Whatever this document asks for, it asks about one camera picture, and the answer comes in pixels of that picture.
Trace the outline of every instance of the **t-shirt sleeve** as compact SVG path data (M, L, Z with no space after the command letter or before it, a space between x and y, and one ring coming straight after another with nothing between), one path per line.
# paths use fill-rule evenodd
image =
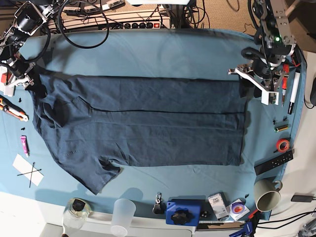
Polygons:
M72 151L54 160L95 195L120 172L109 161L83 151Z

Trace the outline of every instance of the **keychain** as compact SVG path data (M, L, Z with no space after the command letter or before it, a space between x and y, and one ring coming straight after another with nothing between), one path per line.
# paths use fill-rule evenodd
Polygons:
M156 203L153 208L153 214L155 215L164 214L165 210L166 210L165 204L161 202L161 193L157 193Z

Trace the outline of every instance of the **light blue tablecloth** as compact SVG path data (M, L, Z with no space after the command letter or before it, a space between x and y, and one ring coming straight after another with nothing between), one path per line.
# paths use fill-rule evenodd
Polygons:
M70 38L79 44L92 45L102 40L104 32L73 33ZM45 37L30 38L20 52L25 57L36 56ZM255 45L251 37L242 33L221 30L113 30L108 40L96 49L78 49L60 35L54 35L50 47L39 61L47 70L66 75L134 76L189 79L237 80L227 75L229 68L246 63L240 51ZM287 114L294 72L290 72L285 106L261 104L252 99L247 105L246 130L240 166L185 165L165 167L123 167L123 171L107 184L97 196L62 170L52 159L44 141L32 125L33 105L28 92L16 89L10 101L29 115L29 122L20 122L0 113L0 191L58 205L66 205L70 198L89 201L95 211L111 213L118 198L128 198L137 205L136 216L155 216L151 210L157 192L165 200L171 198L206 199L210 194L224 192L227 205L238 198L246 199L249 209L255 208L253 184L255 163L276 157L278 139L291 138L293 145L303 106L306 64L303 63L294 113ZM273 120L283 125L288 117L290 128L275 133ZM30 163L42 169L40 185L32 185L12 166L17 153L23 155L20 135L26 135L30 147ZM258 178L280 178L280 166Z

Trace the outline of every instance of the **black remote control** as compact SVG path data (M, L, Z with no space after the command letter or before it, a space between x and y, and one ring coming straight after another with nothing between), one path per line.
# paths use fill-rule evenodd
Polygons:
M292 151L288 151L276 158L273 158L267 162L264 162L260 165L255 166L256 174L262 174L264 172L267 172L271 169L274 169L280 165L283 165L287 163L288 161L293 160L293 153Z

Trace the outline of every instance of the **pink marker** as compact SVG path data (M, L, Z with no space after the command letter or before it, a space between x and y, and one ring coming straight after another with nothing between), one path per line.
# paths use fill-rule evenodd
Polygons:
M28 144L26 142L26 136L21 136L21 141L22 141L23 151L24 151L26 157L29 157L29 148L28 148Z

